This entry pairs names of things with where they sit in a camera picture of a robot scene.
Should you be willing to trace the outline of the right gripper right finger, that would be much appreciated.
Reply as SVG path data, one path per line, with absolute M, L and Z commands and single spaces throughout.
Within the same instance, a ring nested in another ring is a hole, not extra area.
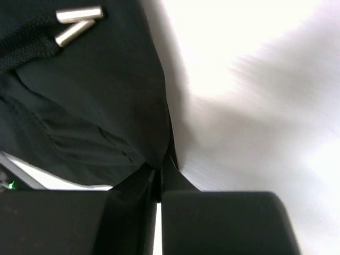
M 161 170 L 163 254 L 299 254 L 271 192 L 200 191 L 167 155 Z

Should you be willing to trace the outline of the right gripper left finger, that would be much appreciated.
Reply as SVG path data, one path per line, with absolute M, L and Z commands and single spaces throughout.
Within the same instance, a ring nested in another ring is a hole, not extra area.
M 1 254 L 152 254 L 156 172 L 109 191 L 1 194 Z

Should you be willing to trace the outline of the black shorts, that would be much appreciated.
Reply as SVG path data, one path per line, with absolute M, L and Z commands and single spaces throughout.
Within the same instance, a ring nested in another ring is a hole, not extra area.
M 165 77 L 139 1 L 1 1 L 1 151 L 82 185 L 159 169 Z

